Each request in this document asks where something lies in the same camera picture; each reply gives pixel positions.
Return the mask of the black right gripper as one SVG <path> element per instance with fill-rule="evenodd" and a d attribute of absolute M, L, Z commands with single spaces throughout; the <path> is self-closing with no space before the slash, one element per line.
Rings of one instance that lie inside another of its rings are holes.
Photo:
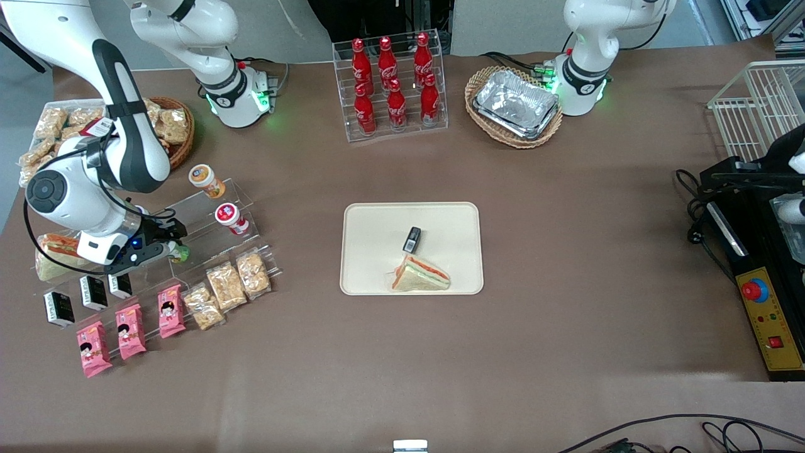
<path fill-rule="evenodd" d="M 178 254 L 173 253 L 175 245 L 183 245 L 183 238 L 186 236 L 187 230 L 184 225 L 163 225 L 160 227 L 161 243 L 144 245 L 141 249 L 127 247 L 112 264 L 104 266 L 104 274 L 120 276 L 141 269 L 141 267 L 147 267 L 156 261 L 159 263 L 178 262 Z"/>

